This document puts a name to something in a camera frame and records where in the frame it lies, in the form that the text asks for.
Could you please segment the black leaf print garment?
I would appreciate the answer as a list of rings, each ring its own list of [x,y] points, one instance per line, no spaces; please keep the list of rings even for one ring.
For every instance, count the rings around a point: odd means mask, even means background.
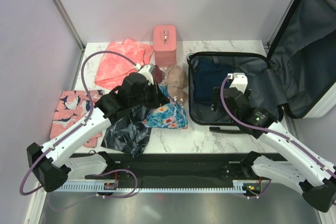
[[[149,111],[144,106],[132,109],[128,116],[106,130],[101,146],[123,152],[133,158],[141,156],[151,135],[151,129],[143,124]]]

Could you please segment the pink cosmetic case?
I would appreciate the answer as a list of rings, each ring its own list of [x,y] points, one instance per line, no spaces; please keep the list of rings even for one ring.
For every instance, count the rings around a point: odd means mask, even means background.
[[[159,25],[153,31],[155,64],[168,67],[176,64],[177,36],[174,25]]]

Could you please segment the blue floral garment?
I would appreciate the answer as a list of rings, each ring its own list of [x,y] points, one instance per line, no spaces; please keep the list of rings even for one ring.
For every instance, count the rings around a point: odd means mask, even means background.
[[[147,128],[187,129],[187,115],[183,106],[170,97],[166,84],[159,84],[159,88],[169,103],[151,110],[143,120],[143,125]]]

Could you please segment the navy blue garment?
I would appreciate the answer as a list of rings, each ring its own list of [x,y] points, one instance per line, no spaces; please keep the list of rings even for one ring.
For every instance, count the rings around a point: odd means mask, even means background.
[[[201,58],[194,72],[194,100],[201,105],[211,105],[214,88],[220,88],[223,80],[232,72],[228,65]]]

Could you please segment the pink navy floral garment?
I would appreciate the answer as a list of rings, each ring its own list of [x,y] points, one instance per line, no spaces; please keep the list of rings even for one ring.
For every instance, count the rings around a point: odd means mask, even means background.
[[[54,139],[89,113],[91,104],[85,91],[63,91],[53,117],[50,139]]]

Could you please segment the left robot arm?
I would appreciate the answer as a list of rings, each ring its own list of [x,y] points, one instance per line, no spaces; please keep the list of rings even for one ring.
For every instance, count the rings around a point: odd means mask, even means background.
[[[128,75],[122,85],[103,95],[87,115],[55,140],[43,145],[30,144],[27,148],[29,173],[35,175],[46,192],[55,191],[74,171],[66,163],[86,141],[129,116],[134,108],[156,109],[167,103],[169,99],[157,82],[151,82],[141,73]]]

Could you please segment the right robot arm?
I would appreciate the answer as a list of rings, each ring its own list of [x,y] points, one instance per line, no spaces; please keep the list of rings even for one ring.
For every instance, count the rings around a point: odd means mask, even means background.
[[[314,209],[328,212],[335,205],[335,164],[313,152],[263,108],[251,108],[236,88],[213,88],[213,111],[221,110],[243,133],[269,145],[290,164],[250,152],[240,166],[248,179],[266,177],[298,192]]]

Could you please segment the white suitcase with dark lining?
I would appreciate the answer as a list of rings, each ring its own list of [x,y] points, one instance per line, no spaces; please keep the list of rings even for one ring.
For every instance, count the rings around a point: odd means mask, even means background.
[[[294,0],[266,56],[249,52],[203,51],[188,63],[189,114],[205,129],[229,132],[233,124],[211,105],[194,100],[199,59],[228,65],[248,79],[245,96],[282,120],[320,118],[335,106],[335,0]]]

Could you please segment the maroon garment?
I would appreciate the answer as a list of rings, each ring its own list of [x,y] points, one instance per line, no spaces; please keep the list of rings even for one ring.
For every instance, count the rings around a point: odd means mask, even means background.
[[[165,73],[157,66],[154,66],[153,80],[156,83],[161,83],[165,78]]]

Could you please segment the beige bra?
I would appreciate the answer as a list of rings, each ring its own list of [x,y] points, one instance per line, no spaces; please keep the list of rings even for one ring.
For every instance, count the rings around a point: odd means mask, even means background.
[[[177,65],[169,66],[165,71],[163,83],[167,87],[167,92],[173,101],[183,105],[188,100],[188,95],[184,91],[187,87],[187,74],[182,67]]]

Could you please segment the coral pink tie-dye garment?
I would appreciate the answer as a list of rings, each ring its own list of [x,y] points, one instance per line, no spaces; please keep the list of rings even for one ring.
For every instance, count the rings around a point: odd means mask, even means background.
[[[142,66],[150,62],[153,54],[152,45],[131,39],[126,39],[122,43],[111,42],[106,50],[120,53]],[[97,70],[95,84],[112,90],[121,85],[123,79],[133,72],[135,72],[134,65],[126,59],[114,54],[104,54]]]

